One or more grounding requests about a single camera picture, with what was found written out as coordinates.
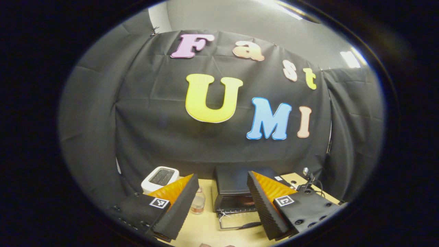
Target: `blue letter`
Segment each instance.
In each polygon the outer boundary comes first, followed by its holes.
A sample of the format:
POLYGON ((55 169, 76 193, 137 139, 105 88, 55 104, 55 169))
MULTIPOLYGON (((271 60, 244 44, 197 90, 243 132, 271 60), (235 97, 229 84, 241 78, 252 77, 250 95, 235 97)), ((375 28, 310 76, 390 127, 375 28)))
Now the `blue letter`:
POLYGON ((274 128, 276 131, 271 136, 274 140, 285 140, 287 138, 287 123, 291 106, 282 103, 273 115, 270 103, 266 98, 256 97, 252 99, 255 105, 255 118, 253 119, 252 130, 247 133, 248 139, 257 140, 262 137, 261 125, 264 127, 265 139, 269 138, 274 128))

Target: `water bottle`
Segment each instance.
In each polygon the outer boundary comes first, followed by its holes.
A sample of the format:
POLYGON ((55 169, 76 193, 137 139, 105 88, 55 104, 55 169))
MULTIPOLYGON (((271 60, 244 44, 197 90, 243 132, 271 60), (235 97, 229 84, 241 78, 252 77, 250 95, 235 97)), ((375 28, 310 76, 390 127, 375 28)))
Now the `water bottle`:
POLYGON ((206 197, 204 196, 203 188, 199 187, 197 193, 195 194, 195 198, 192 201, 191 212, 193 214, 203 213, 205 201, 206 197))

